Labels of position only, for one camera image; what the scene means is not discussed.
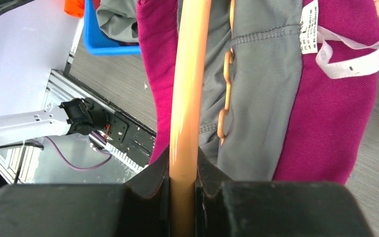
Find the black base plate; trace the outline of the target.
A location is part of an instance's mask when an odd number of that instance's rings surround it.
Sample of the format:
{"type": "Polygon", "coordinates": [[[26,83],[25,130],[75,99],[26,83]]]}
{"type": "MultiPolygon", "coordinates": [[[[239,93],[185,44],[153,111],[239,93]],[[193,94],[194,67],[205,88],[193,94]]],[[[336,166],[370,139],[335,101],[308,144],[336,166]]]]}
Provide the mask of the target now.
{"type": "Polygon", "coordinates": [[[94,108],[107,111],[108,127],[99,133],[109,150],[135,173],[144,170],[154,150],[156,133],[80,80],[65,72],[63,76],[85,93],[86,100],[93,101],[94,108]]]}

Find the magenta garment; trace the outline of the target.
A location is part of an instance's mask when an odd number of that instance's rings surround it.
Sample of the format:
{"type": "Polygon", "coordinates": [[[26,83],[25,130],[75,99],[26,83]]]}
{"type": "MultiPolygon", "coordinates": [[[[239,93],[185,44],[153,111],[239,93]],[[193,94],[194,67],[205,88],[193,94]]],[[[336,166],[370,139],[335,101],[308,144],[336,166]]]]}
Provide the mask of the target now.
{"type": "Polygon", "coordinates": [[[299,88],[271,180],[344,184],[376,100],[378,73],[330,79],[312,54],[301,52],[301,62],[299,88]]]}

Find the blue plastic bin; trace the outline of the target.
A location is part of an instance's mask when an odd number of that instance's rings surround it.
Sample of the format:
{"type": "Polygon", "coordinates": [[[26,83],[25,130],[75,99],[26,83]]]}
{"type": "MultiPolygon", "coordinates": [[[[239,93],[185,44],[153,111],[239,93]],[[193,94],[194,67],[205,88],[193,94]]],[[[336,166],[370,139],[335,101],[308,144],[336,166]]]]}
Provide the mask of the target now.
{"type": "Polygon", "coordinates": [[[83,44],[88,53],[96,56],[118,56],[141,54],[138,45],[120,45],[101,32],[92,0],[84,1],[83,44]]]}

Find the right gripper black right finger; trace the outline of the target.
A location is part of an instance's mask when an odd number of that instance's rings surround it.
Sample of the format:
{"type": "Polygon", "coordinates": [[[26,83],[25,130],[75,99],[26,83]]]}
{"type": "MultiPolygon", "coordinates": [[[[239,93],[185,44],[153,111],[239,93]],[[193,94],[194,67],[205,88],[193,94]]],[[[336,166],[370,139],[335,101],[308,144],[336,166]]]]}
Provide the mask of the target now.
{"type": "Polygon", "coordinates": [[[198,237],[371,237],[351,192],[333,182],[234,181],[198,153],[198,237]]]}

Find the grey garment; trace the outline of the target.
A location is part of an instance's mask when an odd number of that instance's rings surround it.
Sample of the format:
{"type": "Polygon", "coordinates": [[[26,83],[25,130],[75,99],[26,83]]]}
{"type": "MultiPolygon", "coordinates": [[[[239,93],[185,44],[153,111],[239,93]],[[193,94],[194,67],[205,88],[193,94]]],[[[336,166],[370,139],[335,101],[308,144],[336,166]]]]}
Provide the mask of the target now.
{"type": "MultiPolygon", "coordinates": [[[[137,41],[152,89],[157,136],[152,160],[170,137],[181,0],[103,0],[101,31],[137,41]]],[[[214,0],[209,16],[199,146],[233,180],[269,181],[299,88],[301,0],[214,0]]]]}

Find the white garment label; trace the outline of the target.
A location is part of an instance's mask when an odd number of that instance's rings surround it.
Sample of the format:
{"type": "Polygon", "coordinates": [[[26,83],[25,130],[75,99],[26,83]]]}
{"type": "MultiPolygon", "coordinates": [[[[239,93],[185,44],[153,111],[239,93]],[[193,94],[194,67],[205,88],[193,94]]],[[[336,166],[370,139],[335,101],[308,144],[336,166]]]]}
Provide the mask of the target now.
{"type": "Polygon", "coordinates": [[[305,0],[300,26],[302,54],[315,56],[328,78],[379,71],[379,24],[372,0],[305,0]]]}

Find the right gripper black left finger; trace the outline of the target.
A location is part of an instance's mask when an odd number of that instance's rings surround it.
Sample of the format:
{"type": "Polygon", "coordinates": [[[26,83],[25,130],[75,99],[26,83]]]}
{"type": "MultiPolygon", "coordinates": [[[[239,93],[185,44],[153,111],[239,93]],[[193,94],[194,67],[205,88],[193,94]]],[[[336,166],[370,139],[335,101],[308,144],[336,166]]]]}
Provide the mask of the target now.
{"type": "Polygon", "coordinates": [[[0,189],[0,237],[165,237],[169,152],[124,184],[0,189]]]}

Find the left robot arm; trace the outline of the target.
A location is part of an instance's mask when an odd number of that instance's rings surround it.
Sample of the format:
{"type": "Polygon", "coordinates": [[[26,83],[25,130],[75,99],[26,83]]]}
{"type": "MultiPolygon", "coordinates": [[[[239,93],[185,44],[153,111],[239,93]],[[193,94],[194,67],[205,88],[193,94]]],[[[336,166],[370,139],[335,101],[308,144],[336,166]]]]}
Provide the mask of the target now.
{"type": "Polygon", "coordinates": [[[90,98],[75,98],[39,111],[0,116],[0,147],[44,136],[88,135],[109,123],[107,110],[96,108],[90,98]]]}

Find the orange cloth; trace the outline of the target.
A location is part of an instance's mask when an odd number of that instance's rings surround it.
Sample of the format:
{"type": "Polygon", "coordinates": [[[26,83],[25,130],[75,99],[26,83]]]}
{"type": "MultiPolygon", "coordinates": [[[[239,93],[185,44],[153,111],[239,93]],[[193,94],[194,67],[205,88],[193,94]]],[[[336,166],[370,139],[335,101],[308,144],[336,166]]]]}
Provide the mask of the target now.
{"type": "Polygon", "coordinates": [[[83,18],[86,15],[85,0],[65,0],[64,12],[69,16],[83,18]]]}

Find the wooden hanger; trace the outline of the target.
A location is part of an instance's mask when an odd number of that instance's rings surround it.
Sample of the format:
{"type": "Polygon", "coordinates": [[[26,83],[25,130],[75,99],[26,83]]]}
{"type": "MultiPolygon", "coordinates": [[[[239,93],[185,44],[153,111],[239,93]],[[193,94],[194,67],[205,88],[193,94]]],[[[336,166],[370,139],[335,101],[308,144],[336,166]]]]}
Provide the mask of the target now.
{"type": "Polygon", "coordinates": [[[170,235],[194,237],[196,181],[200,180],[199,124],[205,54],[212,2],[185,0],[178,37],[171,110],[169,177],[170,235]]]}

